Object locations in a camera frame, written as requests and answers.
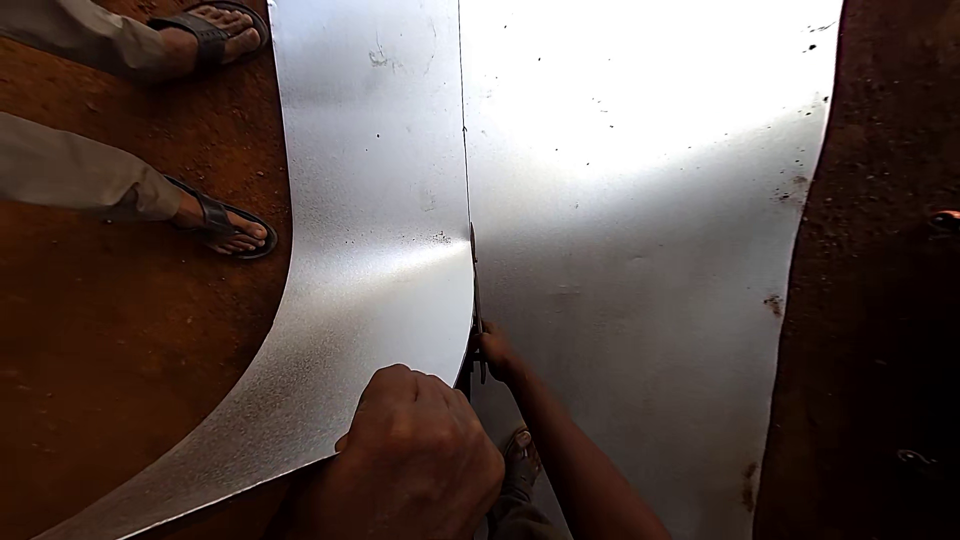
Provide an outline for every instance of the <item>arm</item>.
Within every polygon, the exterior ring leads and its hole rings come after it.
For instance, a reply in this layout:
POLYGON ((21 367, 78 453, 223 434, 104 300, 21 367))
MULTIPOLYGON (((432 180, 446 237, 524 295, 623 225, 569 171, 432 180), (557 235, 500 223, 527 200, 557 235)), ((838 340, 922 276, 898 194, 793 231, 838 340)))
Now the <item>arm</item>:
POLYGON ((480 349, 491 373, 514 394, 574 538, 668 540, 670 534, 543 381, 484 321, 480 349))

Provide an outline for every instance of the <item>trouser leg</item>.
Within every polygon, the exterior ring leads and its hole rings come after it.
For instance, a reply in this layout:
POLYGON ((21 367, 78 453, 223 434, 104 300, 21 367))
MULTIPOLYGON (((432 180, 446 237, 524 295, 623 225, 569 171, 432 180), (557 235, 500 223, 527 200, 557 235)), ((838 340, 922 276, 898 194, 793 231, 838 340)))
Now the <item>trouser leg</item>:
POLYGON ((0 200, 162 220, 180 190, 133 154, 0 112, 0 200))
POLYGON ((487 513, 490 540, 569 540, 519 494, 501 494, 487 513))
POLYGON ((90 0, 0 0, 0 36, 143 83, 166 66, 159 32, 90 0))

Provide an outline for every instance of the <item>forearm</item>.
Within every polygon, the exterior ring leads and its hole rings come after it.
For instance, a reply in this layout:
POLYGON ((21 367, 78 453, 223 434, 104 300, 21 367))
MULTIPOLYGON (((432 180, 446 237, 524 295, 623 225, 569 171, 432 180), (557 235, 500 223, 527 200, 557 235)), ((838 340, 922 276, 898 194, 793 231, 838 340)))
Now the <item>forearm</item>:
POLYGON ((505 382, 577 539, 668 539, 660 520, 610 459, 583 433, 563 405, 519 358, 505 382))

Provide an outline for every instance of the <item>wrist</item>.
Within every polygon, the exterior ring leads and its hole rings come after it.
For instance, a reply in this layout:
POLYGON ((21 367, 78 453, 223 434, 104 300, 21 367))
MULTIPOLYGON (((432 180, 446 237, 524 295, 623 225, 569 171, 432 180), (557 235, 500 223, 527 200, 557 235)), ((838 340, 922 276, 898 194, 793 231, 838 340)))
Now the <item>wrist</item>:
POLYGON ((501 364, 503 371, 503 382, 515 391, 516 388, 524 384, 527 380, 527 366, 522 358, 515 355, 505 356, 501 364))

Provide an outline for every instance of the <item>dark spot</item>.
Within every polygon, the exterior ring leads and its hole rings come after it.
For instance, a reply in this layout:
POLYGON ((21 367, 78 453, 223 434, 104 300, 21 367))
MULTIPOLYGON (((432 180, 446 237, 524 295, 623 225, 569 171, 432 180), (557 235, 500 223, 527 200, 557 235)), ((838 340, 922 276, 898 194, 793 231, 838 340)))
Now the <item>dark spot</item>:
POLYGON ((759 465, 756 464, 756 461, 753 461, 743 470, 743 487, 740 489, 740 502, 750 513, 753 513, 756 507, 756 502, 754 501, 754 475, 758 468, 759 465))
POLYGON ((779 294, 771 294, 763 301, 763 304, 769 307, 778 319, 783 316, 783 298, 779 294))

